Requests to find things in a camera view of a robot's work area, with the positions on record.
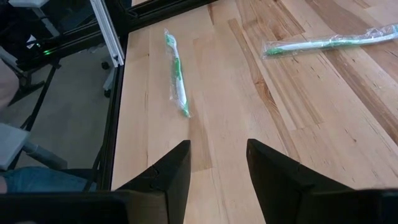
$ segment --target plastic wrapper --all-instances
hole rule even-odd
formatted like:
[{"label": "plastic wrapper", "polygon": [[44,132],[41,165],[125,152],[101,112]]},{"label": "plastic wrapper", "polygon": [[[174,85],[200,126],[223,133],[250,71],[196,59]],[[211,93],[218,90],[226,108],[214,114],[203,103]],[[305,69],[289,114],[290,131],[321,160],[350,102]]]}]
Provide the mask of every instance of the plastic wrapper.
[{"label": "plastic wrapper", "polygon": [[398,24],[368,29],[363,35],[334,35],[305,42],[266,42],[263,45],[262,57],[273,58],[297,55],[311,50],[334,49],[337,47],[353,47],[378,44],[398,38]]},{"label": "plastic wrapper", "polygon": [[167,29],[164,30],[167,53],[170,56],[171,79],[170,79],[170,99],[174,100],[182,113],[190,118],[191,113],[188,106],[187,94],[183,80],[180,55],[178,54],[177,40]]}]

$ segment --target person's leg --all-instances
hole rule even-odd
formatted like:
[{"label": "person's leg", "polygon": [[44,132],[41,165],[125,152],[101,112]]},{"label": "person's leg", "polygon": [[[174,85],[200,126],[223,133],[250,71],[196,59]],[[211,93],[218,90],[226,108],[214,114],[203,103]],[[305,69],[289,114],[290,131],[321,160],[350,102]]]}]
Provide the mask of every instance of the person's leg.
[{"label": "person's leg", "polygon": [[15,73],[0,59],[0,111],[7,107],[19,88]]},{"label": "person's leg", "polygon": [[[81,192],[87,183],[83,178],[44,167],[25,167],[1,175],[5,179],[7,193]],[[95,189],[96,184],[92,184],[90,191]]]},{"label": "person's leg", "polygon": [[3,176],[0,176],[0,194],[7,193],[7,182]]}]

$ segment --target gray floor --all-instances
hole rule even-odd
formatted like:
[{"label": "gray floor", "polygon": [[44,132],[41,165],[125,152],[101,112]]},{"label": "gray floor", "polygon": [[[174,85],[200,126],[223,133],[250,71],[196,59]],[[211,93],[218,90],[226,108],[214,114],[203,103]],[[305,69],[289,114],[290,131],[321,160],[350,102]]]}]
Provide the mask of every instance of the gray floor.
[{"label": "gray floor", "polygon": [[[107,49],[84,51],[63,58],[51,83],[30,141],[68,161],[68,168],[89,168],[102,145],[109,100],[103,83],[109,71],[101,68]],[[33,82],[45,80],[50,67],[33,74]],[[39,97],[40,90],[8,107],[0,114],[3,123],[19,127]],[[18,167],[41,166],[21,155]]]}]

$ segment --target wooden tabletop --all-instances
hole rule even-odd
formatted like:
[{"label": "wooden tabletop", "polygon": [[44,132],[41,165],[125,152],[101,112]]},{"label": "wooden tabletop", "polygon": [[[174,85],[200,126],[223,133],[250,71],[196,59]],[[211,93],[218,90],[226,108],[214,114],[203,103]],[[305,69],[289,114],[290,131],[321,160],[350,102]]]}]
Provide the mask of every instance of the wooden tabletop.
[{"label": "wooden tabletop", "polygon": [[[265,40],[362,34],[397,11],[396,0],[220,0],[131,33],[113,189],[190,139],[186,223],[264,223],[248,138],[355,189],[398,187],[398,42],[260,58]],[[165,28],[190,119],[169,100]]]}]

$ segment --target chair leg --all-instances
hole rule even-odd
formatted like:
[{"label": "chair leg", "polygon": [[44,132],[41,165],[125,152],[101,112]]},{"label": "chair leg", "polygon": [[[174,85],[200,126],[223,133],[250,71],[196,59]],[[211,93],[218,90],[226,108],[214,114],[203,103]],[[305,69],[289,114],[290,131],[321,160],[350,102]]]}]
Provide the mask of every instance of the chair leg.
[{"label": "chair leg", "polygon": [[27,142],[22,150],[25,151],[28,156],[43,163],[48,168],[60,170],[67,169],[68,167],[68,162],[66,160],[36,144]]}]

